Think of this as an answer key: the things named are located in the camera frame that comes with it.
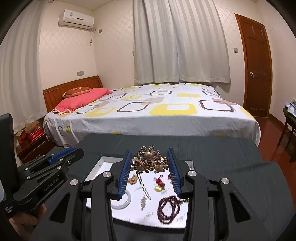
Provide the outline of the person's left hand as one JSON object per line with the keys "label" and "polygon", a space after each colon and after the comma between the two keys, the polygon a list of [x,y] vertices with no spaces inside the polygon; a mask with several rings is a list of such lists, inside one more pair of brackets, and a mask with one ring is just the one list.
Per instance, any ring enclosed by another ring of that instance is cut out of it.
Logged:
{"label": "person's left hand", "polygon": [[29,240],[33,233],[35,226],[42,219],[46,213],[47,208],[45,204],[42,204],[39,208],[37,217],[27,213],[20,212],[9,219],[10,224],[20,236],[21,240]]}

